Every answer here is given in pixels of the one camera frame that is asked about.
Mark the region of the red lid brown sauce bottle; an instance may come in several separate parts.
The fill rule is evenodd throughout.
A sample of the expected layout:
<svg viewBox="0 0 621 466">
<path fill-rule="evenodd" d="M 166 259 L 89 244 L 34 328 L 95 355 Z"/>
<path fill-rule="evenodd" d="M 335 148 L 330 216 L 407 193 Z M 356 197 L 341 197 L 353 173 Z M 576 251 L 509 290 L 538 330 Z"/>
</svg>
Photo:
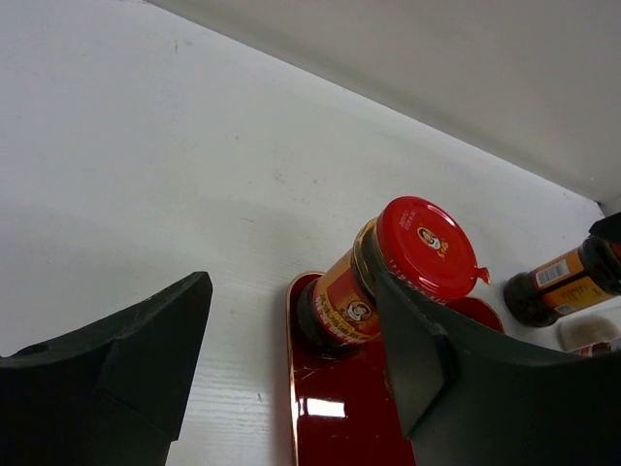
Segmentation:
<svg viewBox="0 0 621 466">
<path fill-rule="evenodd" d="M 620 247 L 588 237 L 579 247 L 510 278 L 503 287 L 513 317 L 543 328 L 620 295 Z"/>
</svg>

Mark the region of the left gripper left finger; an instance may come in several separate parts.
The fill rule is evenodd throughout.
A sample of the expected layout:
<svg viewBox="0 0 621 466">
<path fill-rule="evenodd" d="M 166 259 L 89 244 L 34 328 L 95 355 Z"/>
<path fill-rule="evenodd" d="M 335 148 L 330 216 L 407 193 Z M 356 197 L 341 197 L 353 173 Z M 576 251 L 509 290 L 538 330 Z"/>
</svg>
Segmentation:
<svg viewBox="0 0 621 466">
<path fill-rule="evenodd" d="M 212 300 L 194 272 L 1 360 L 4 465 L 163 465 L 181 431 Z"/>
</svg>

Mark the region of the white lid condiment jar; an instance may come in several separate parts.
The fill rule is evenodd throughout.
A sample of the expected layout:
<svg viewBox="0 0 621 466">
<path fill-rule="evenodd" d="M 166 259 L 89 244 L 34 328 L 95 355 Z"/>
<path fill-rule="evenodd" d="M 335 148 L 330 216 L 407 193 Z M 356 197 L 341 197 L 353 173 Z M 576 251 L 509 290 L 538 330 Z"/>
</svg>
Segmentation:
<svg viewBox="0 0 621 466">
<path fill-rule="evenodd" d="M 620 328 L 605 317 L 585 317 L 561 323 L 559 344 L 566 353 L 594 357 L 620 351 Z"/>
</svg>

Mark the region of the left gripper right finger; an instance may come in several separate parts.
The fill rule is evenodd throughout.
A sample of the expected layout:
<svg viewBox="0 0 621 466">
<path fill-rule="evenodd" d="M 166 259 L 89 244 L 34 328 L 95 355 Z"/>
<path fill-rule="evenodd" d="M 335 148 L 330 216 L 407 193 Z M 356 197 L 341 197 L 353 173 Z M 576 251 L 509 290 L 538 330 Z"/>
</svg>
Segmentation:
<svg viewBox="0 0 621 466">
<path fill-rule="evenodd" d="M 498 465 L 616 465 L 620 461 L 620 356 L 583 357 L 513 339 L 428 299 L 389 273 L 380 289 L 405 291 L 454 343 L 457 379 L 440 413 L 472 403 L 474 425 L 491 434 Z"/>
</svg>

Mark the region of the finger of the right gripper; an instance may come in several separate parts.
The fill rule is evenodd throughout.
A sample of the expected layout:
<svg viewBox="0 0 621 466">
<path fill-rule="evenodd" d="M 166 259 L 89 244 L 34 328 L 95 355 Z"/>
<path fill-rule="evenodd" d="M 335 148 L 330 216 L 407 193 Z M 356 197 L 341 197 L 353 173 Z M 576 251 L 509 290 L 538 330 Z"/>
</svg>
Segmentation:
<svg viewBox="0 0 621 466">
<path fill-rule="evenodd" d="M 589 234 L 607 243 L 621 243 L 621 213 L 596 221 L 590 227 Z"/>
</svg>

